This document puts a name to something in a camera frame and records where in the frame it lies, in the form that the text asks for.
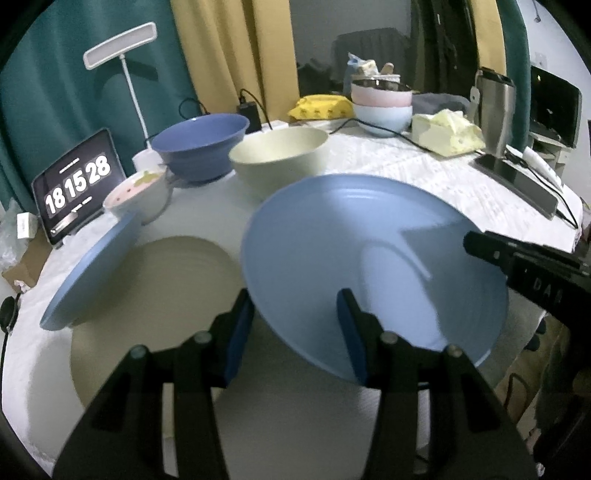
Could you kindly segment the light blue plate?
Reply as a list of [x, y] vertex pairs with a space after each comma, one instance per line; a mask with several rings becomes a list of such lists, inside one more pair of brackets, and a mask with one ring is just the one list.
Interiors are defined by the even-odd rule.
[[337, 297], [412, 345], [490, 355], [508, 313], [501, 270], [463, 246], [475, 224], [439, 197], [359, 174], [312, 177], [277, 191], [249, 220], [240, 265], [263, 320], [312, 365], [355, 380]]

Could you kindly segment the beige plate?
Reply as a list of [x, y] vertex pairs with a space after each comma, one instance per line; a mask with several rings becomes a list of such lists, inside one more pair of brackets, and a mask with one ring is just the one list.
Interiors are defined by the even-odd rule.
[[133, 248], [72, 328], [81, 403], [91, 402], [131, 347], [179, 345], [231, 310], [242, 288], [238, 263], [214, 242], [175, 236]]

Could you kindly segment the black smartphone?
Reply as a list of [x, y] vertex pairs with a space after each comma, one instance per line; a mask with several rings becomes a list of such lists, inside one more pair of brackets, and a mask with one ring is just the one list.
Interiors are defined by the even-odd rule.
[[517, 169], [513, 163], [485, 154], [474, 159], [472, 165], [512, 191], [547, 219], [555, 215], [558, 199], [539, 182]]

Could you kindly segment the white tube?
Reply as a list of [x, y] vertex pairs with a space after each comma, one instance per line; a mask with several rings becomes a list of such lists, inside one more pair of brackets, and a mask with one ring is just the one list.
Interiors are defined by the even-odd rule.
[[563, 182], [558, 174], [551, 168], [551, 166], [532, 148], [526, 147], [523, 152], [520, 152], [516, 148], [507, 145], [506, 146], [507, 157], [517, 162], [523, 167], [527, 167], [535, 173], [539, 174], [542, 178], [547, 180], [552, 186], [557, 188], [559, 191], [563, 190]]

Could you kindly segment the pink strawberry bowl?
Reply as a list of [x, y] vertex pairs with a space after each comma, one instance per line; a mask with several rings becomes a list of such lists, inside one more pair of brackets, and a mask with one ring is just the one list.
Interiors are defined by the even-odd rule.
[[163, 168], [140, 170], [117, 185], [104, 199], [103, 209], [118, 219], [137, 214], [142, 225], [156, 220], [167, 208], [172, 187]]

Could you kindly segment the cream bowl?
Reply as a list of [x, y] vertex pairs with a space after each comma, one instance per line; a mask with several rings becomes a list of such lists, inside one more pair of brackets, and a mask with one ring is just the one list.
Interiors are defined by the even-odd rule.
[[233, 147], [229, 160], [238, 179], [259, 199], [308, 177], [329, 163], [329, 134], [311, 127], [287, 127], [249, 135]]

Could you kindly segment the dark blue bowl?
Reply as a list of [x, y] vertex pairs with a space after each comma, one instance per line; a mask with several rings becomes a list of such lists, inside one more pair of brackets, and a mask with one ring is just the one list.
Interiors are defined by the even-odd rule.
[[203, 115], [161, 131], [151, 147], [174, 176], [187, 183], [206, 183], [232, 170], [229, 152], [248, 128], [249, 119], [239, 114]]

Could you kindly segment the white desk lamp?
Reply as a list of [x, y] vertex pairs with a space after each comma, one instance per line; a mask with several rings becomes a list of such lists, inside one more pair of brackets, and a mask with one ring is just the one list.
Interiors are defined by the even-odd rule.
[[114, 59], [117, 59], [120, 62], [127, 89], [143, 136], [143, 149], [138, 151], [132, 157], [132, 163], [136, 171], [152, 168], [163, 169], [163, 160], [151, 146], [150, 135], [137, 99], [126, 60], [126, 54], [139, 47], [152, 43], [157, 39], [157, 36], [157, 26], [154, 22], [150, 21], [114, 35], [83, 53], [83, 63], [87, 71], [95, 70], [99, 66]]

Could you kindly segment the steel travel mug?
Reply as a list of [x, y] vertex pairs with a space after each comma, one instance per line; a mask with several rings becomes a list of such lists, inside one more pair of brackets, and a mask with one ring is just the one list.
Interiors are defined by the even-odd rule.
[[470, 120], [480, 127], [485, 152], [496, 158], [505, 155], [515, 112], [514, 82], [507, 76], [483, 67], [470, 91]]

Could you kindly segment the tablet showing clock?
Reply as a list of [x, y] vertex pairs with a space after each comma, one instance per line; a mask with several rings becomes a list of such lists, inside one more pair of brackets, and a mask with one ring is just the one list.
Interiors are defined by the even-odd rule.
[[31, 188], [51, 246], [100, 214], [106, 196], [126, 179], [111, 133], [103, 128], [63, 154]]

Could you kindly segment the cardboard box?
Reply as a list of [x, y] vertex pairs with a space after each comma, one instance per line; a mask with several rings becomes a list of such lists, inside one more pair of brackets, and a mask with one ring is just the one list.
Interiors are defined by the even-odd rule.
[[45, 233], [38, 230], [28, 244], [21, 260], [2, 272], [2, 277], [16, 293], [25, 293], [37, 284], [44, 265], [52, 251]]

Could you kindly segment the grey folded cloth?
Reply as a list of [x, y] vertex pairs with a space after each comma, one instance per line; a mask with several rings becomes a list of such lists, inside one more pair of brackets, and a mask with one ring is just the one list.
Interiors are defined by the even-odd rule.
[[412, 99], [415, 114], [434, 115], [445, 109], [466, 114], [469, 106], [470, 101], [467, 98], [448, 93], [414, 94]]

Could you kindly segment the black power adapter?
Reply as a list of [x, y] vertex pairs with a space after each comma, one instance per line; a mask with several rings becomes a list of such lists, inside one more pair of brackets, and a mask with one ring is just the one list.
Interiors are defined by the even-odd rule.
[[238, 108], [236, 109], [239, 115], [242, 115], [249, 120], [249, 127], [246, 128], [246, 134], [262, 130], [262, 122], [259, 117], [259, 107], [256, 102], [247, 101], [245, 96], [240, 95], [238, 99]]

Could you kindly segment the black round pouch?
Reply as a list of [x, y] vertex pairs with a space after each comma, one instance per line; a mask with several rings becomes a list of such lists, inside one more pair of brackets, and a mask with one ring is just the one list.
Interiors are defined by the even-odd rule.
[[9, 334], [16, 324], [19, 313], [19, 300], [21, 294], [15, 297], [6, 297], [0, 308], [0, 327], [4, 334]]

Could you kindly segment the white small box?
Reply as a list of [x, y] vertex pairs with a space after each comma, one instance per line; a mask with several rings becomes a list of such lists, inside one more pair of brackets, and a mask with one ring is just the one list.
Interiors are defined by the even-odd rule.
[[38, 217], [30, 212], [16, 215], [16, 235], [19, 240], [32, 240], [38, 231]]

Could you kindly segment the clear plastic bag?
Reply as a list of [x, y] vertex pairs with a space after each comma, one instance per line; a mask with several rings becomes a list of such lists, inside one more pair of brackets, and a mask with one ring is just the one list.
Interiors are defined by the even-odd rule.
[[18, 203], [11, 199], [1, 219], [0, 267], [4, 272], [19, 263], [27, 248], [27, 241], [17, 238], [17, 215], [22, 213]]

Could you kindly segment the snack bags in bowl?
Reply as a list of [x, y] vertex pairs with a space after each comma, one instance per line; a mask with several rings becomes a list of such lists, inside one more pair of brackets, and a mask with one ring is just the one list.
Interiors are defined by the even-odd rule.
[[379, 67], [374, 59], [362, 59], [351, 52], [348, 53], [344, 78], [346, 82], [374, 78], [401, 81], [401, 75], [394, 72], [393, 63], [387, 62]]

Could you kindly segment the yellow curtain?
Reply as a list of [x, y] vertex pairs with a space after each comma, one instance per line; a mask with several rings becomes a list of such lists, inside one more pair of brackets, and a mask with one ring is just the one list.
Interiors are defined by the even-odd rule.
[[208, 111], [235, 111], [245, 89], [271, 120], [287, 120], [300, 97], [289, 1], [176, 0], [170, 6], [193, 88]]

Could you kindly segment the teal curtain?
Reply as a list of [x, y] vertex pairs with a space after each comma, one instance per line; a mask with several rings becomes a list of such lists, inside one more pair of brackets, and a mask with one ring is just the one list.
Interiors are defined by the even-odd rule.
[[106, 128], [125, 169], [143, 136], [118, 60], [87, 71], [83, 53], [146, 22], [155, 41], [126, 55], [149, 135], [195, 115], [168, 1], [4, 1], [1, 4], [1, 204], [34, 210], [33, 179]]

